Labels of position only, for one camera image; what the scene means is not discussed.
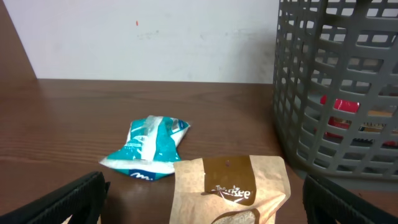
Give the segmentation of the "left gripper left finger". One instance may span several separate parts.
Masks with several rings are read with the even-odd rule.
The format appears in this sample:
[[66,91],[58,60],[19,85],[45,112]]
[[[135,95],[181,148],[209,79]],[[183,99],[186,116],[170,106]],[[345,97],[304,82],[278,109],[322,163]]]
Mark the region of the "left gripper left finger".
[[90,172],[73,182],[1,216],[1,223],[96,223],[110,183],[102,172]]

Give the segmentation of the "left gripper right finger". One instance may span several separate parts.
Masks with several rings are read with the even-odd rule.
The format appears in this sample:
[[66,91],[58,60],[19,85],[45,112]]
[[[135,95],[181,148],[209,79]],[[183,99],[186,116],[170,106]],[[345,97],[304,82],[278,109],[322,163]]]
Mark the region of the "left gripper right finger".
[[303,205],[310,224],[397,224],[397,217],[316,175],[305,178]]

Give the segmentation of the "orange long biscuit pack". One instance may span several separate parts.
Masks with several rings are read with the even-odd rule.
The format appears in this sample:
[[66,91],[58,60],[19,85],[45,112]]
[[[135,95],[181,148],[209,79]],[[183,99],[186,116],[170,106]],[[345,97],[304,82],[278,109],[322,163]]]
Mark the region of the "orange long biscuit pack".
[[[341,100],[341,99],[336,99],[335,104],[334,104],[334,109],[349,112],[349,113],[356,113],[359,110],[359,107],[360,107],[360,103],[358,103],[358,102]],[[371,109],[368,111],[368,115],[371,115],[371,116],[392,116],[392,114],[393,114],[393,112],[377,110],[377,109]],[[338,118],[338,117],[334,117],[334,116],[331,116],[328,120],[329,125],[335,126],[337,128],[341,128],[341,129],[348,129],[351,126],[351,123],[352,123],[352,121],[350,121],[350,120]],[[365,122],[358,128],[358,131],[370,132],[370,133],[380,133],[385,128],[385,126],[386,126],[385,123]],[[358,142],[365,142],[365,143],[370,143],[370,144],[374,142],[373,139],[355,138],[354,140],[358,141]],[[390,146],[390,147],[397,147],[397,141],[385,141],[382,145]]]

